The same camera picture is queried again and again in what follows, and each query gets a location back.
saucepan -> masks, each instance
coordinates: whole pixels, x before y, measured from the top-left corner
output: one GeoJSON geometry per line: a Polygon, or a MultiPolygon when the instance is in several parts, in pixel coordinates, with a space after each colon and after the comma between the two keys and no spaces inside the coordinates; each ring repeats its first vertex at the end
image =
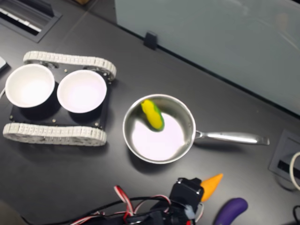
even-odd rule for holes
{"type": "Polygon", "coordinates": [[[166,164],[183,157],[195,139],[217,139],[221,141],[269,145],[269,139],[240,132],[205,133],[196,130],[192,113],[180,100],[163,94],[145,96],[137,100],[127,111],[123,121],[123,135],[129,149],[140,159],[149,163],[166,164]],[[160,109],[165,127],[162,131],[150,128],[141,102],[153,101],[160,109]]]}

dark countertop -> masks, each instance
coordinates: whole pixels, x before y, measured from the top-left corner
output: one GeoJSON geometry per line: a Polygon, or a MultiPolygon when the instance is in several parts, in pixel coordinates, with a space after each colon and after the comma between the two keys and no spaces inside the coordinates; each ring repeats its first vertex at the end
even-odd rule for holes
{"type": "MultiPolygon", "coordinates": [[[[0,89],[9,74],[23,64],[27,51],[98,56],[117,67],[104,147],[23,144],[0,136],[0,199],[36,224],[81,215],[118,199],[113,186],[129,196],[168,195],[178,177],[224,177],[205,203],[199,224],[211,224],[230,198],[243,197],[249,209],[233,224],[285,225],[293,221],[299,193],[282,189],[268,170],[283,129],[300,135],[300,121],[89,14],[66,0],[53,0],[63,14],[36,44],[0,25],[0,55],[12,67],[1,74],[0,89]],[[140,97],[172,95],[191,110],[201,131],[241,131],[270,137],[271,145],[250,146],[211,142],[195,144],[181,160],[149,165],[129,153],[122,121],[140,97]]],[[[57,81],[62,75],[56,73],[57,81]]],[[[0,127],[9,122],[11,104],[0,100],[0,127]]]]}

metal rim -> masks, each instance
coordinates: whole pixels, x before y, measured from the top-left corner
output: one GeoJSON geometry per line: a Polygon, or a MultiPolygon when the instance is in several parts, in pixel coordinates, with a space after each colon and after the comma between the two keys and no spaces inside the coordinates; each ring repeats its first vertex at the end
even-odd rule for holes
{"type": "Polygon", "coordinates": [[[145,97],[142,97],[140,98],[139,100],[135,101],[131,107],[128,109],[128,111],[126,112],[125,114],[125,117],[124,117],[124,120],[123,120],[123,137],[124,137],[124,140],[126,142],[126,145],[128,146],[128,148],[131,150],[131,152],[133,154],[135,154],[137,157],[139,157],[140,159],[148,162],[148,163],[154,163],[154,164],[167,164],[167,163],[172,163],[174,161],[177,161],[178,159],[182,158],[185,154],[187,154],[187,152],[190,150],[190,148],[192,147],[193,143],[194,143],[194,140],[195,140],[195,134],[196,134],[196,123],[195,123],[195,119],[192,115],[192,113],[190,112],[190,110],[188,109],[188,107],[183,103],[181,102],[179,99],[175,98],[175,97],[172,97],[170,95],[164,95],[164,94],[153,94],[153,95],[148,95],[148,96],[145,96],[145,97]],[[171,160],[167,160],[167,161],[155,161],[155,160],[150,160],[150,159],[147,159],[145,157],[141,157],[140,155],[138,155],[134,149],[131,148],[131,145],[129,144],[127,138],[126,138],[126,134],[125,134],[125,123],[127,121],[127,118],[128,116],[131,114],[131,112],[136,108],[137,105],[140,104],[140,102],[148,99],[148,98],[153,98],[153,97],[164,97],[164,98],[169,98],[173,101],[175,101],[176,103],[178,103],[179,105],[181,105],[187,112],[187,114],[189,114],[189,116],[191,117],[191,120],[192,120],[192,124],[193,124],[193,132],[192,132],[192,136],[191,136],[191,142],[189,143],[189,145],[186,147],[186,150],[180,154],[179,156],[177,156],[176,158],[174,159],[171,159],[171,160]]]}

yellow corn toy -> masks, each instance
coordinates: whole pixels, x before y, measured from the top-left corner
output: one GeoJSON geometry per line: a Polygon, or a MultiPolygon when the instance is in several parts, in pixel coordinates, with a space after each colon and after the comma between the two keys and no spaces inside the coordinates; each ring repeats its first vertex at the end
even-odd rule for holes
{"type": "Polygon", "coordinates": [[[156,130],[163,130],[165,127],[161,111],[151,100],[146,99],[141,103],[142,111],[146,114],[150,125],[156,130]]]}

